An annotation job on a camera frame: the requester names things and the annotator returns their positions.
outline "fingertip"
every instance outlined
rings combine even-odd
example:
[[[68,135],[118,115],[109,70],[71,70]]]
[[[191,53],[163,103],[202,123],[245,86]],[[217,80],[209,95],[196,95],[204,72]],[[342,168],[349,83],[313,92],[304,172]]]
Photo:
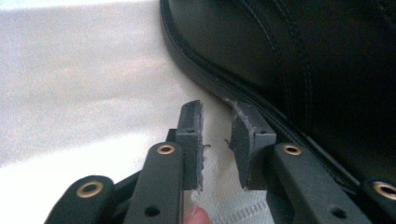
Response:
[[[193,207],[184,214],[183,224],[210,224],[209,215],[201,207]]]

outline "stitching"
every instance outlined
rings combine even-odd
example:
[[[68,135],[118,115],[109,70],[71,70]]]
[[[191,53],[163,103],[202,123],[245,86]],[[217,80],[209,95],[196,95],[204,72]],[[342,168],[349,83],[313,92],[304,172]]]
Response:
[[[305,84],[305,128],[309,128],[312,119],[312,80],[311,80],[311,65],[308,60],[305,44],[298,28],[297,22],[292,17],[288,7],[283,0],[273,0],[277,8],[281,12],[283,19],[289,28],[289,33],[293,39],[294,46],[297,49],[299,59],[302,62]]]
[[[174,30],[174,25],[170,22],[170,21],[166,21],[168,23],[168,25],[165,26],[167,32],[176,32],[176,30]],[[173,39],[173,44],[175,45],[175,47],[182,52],[182,56],[189,61],[195,68],[197,68],[199,71],[203,72],[204,74],[213,77],[213,75],[208,72],[206,69],[204,69],[203,67],[201,67],[200,65],[198,65],[195,61],[193,61],[191,58],[187,57],[185,50],[183,50],[180,46],[181,43],[176,40]],[[270,112],[269,108],[265,108],[262,105],[260,105],[259,103],[257,103],[256,101],[250,99],[244,92],[234,88],[233,86],[231,86],[230,84],[228,84],[227,82],[225,82],[222,79],[219,79],[218,77],[216,77],[216,80],[218,82],[220,82],[222,84],[222,87],[224,87],[225,89],[229,90],[230,92],[235,92],[237,94],[239,94],[239,96],[241,97],[242,100],[244,100],[247,103],[251,103],[255,106],[257,106],[260,111],[262,112],[262,115],[268,119],[268,121],[270,123],[272,123],[273,125],[275,125],[278,130],[280,132],[282,132],[282,134],[285,135],[285,137],[287,139],[289,139],[291,142],[293,142],[294,144],[297,144],[301,147],[308,147],[306,143],[304,143],[302,140],[300,140],[296,135],[292,134],[286,127],[285,125],[283,125],[282,123],[280,123],[280,121],[276,118],[276,115],[273,114],[273,112]]]
[[[255,22],[258,23],[258,25],[264,32],[266,39],[270,43],[271,50],[274,52],[274,54],[276,56],[277,67],[280,68],[279,70],[282,70],[281,68],[284,67],[285,60],[283,59],[282,51],[281,51],[280,47],[278,46],[276,39],[274,38],[274,35],[271,32],[271,29],[269,28],[268,24],[266,24],[266,21],[259,18],[258,14],[252,9],[251,4],[248,3],[247,1],[241,0],[240,2],[237,2],[234,0],[234,2],[238,6],[241,6],[244,9],[246,9],[247,12],[250,14],[250,16],[253,17]],[[281,79],[283,81],[286,104],[288,107],[288,113],[290,115],[290,120],[293,121],[295,118],[295,115],[294,115],[292,98],[290,97],[291,96],[290,82],[288,81],[286,75],[282,75],[282,73],[279,73],[279,75],[281,76]]]
[[[267,121],[276,127],[276,130],[280,133],[283,134],[283,136],[288,140],[291,141],[292,143],[301,146],[301,147],[305,147],[308,150],[310,150],[319,160],[319,162],[321,162],[323,165],[322,167],[324,167],[326,169],[326,171],[331,175],[331,176],[338,176],[334,171],[328,169],[328,167],[325,165],[326,162],[323,161],[323,159],[321,157],[319,157],[314,150],[312,150],[311,147],[308,146],[308,144],[303,141],[301,138],[299,138],[299,136],[291,131],[289,131],[289,129],[287,128],[286,125],[282,124],[280,122],[279,117],[276,115],[276,112],[272,112],[271,107],[264,107],[263,105],[260,105],[259,103],[256,102],[255,98],[253,96],[249,97],[245,92],[238,90],[237,88],[235,88],[234,86],[232,86],[231,84],[227,83],[225,80],[216,77],[215,75],[212,75],[212,73],[216,73],[216,72],[221,72],[219,71],[219,69],[217,69],[216,67],[210,67],[210,66],[206,66],[206,67],[202,67],[201,65],[199,65],[197,62],[195,62],[192,58],[190,58],[189,56],[187,56],[187,52],[182,48],[182,46],[184,45],[184,43],[182,43],[182,41],[178,41],[177,38],[172,37],[174,34],[178,34],[178,30],[175,28],[175,25],[173,24],[172,20],[169,20],[168,15],[166,14],[166,10],[169,10],[166,8],[166,0],[162,0],[161,1],[161,12],[163,14],[164,17],[164,28],[166,33],[170,36],[170,42],[171,44],[177,49],[179,55],[181,57],[183,57],[185,60],[187,60],[189,63],[191,63],[191,65],[193,65],[198,71],[202,72],[203,74],[206,75],[202,76],[201,78],[203,79],[207,79],[207,81],[211,81],[210,77],[213,79],[215,79],[219,85],[226,89],[227,91],[237,94],[240,97],[241,101],[245,101],[246,103],[251,103],[252,105],[255,105],[257,108],[259,108],[261,114],[263,115],[263,117],[265,119],[267,119]],[[347,183],[345,182],[345,180],[343,178],[339,178],[340,180],[340,184],[346,186],[347,188]]]

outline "white fabric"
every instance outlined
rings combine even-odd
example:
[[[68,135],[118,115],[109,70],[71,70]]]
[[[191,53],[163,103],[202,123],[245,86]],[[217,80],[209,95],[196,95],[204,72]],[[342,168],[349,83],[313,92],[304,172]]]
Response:
[[[231,108],[168,55],[158,1],[51,2],[0,3],[0,223],[43,223],[76,180],[119,182],[137,172],[176,128],[180,107],[196,99],[211,147],[204,191],[186,192],[186,208],[202,206],[213,223],[273,223],[265,193],[240,188],[224,141]]]

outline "metal grommet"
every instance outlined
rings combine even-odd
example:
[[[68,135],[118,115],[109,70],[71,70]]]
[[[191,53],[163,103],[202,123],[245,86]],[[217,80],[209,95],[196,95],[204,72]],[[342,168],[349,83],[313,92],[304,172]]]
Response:
[[[293,147],[293,146],[285,146],[285,147],[283,148],[283,150],[284,150],[286,153],[288,153],[288,154],[290,154],[290,155],[293,155],[293,156],[298,156],[298,155],[300,155],[301,153],[303,153],[299,148]]]
[[[100,193],[103,189],[103,184],[99,181],[91,181],[83,184],[77,190],[77,196],[80,198],[91,198]]]
[[[388,199],[391,199],[393,201],[396,201],[396,188],[393,187],[392,185],[377,181],[374,182],[373,188],[380,195]]]
[[[175,151],[175,147],[170,145],[163,145],[157,148],[157,152],[163,155],[171,154],[174,151]]]

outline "white cloth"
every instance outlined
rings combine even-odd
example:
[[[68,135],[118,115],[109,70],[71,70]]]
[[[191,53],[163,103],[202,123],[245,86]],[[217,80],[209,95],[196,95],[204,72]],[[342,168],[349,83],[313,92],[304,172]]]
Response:
[[[0,223],[43,223],[76,180],[137,172],[197,99],[211,147],[204,191],[186,192],[186,208],[202,206],[213,223],[272,223],[265,192],[240,188],[224,141],[231,108],[168,55],[159,2],[64,2],[0,3]]]

